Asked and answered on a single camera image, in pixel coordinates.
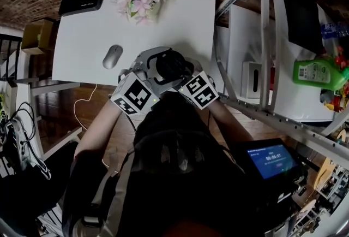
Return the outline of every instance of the white mouse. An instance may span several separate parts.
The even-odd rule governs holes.
[[[121,57],[123,49],[119,45],[113,45],[109,48],[106,56],[103,59],[103,67],[105,69],[112,69]]]

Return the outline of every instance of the digital display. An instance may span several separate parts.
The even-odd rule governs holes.
[[[283,145],[247,150],[264,179],[276,176],[297,166]]]

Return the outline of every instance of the white cable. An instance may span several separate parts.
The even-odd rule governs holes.
[[[76,103],[79,102],[79,101],[86,101],[86,102],[89,102],[89,101],[91,100],[92,95],[94,94],[95,90],[97,89],[97,86],[98,86],[98,84],[96,84],[96,87],[94,88],[94,90],[92,91],[91,95],[89,96],[89,99],[79,99],[79,100],[75,101],[75,103],[74,103],[74,116],[75,116],[76,120],[79,122],[79,124],[82,126],[82,128],[85,129],[85,130],[87,130],[87,128],[86,128],[85,126],[83,126],[83,124],[79,121],[79,119],[78,119],[77,116],[76,116],[76,113],[75,113],[75,105],[76,105]]]
[[[109,165],[104,162],[104,159],[102,158],[102,163],[106,168],[109,168]]]

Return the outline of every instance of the black-and-white marker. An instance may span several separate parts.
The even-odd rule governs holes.
[[[134,106],[142,110],[152,94],[138,80],[135,80],[130,88],[126,91],[125,96]]]
[[[201,76],[197,76],[192,81],[190,81],[186,87],[191,95],[194,95],[195,92],[199,91],[202,87],[206,86],[207,83]]]
[[[211,88],[207,87],[201,93],[199,93],[197,96],[195,96],[194,98],[202,107],[204,107],[208,102],[210,102],[215,97],[216,97],[216,95],[211,90]]]
[[[137,113],[125,100],[118,98],[115,103],[122,109],[127,115],[132,115]]]
[[[118,86],[117,86],[117,88],[116,88],[116,90],[115,90],[115,93],[120,92],[120,90],[122,89],[122,87],[123,87],[124,83],[126,82],[126,80],[127,80],[127,78],[124,78],[124,79],[122,79],[122,80],[119,82],[119,84],[118,84]]]

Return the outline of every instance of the detergent bottle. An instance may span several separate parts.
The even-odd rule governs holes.
[[[305,86],[316,86],[336,91],[349,79],[349,67],[340,70],[334,63],[325,59],[295,61],[293,82]]]

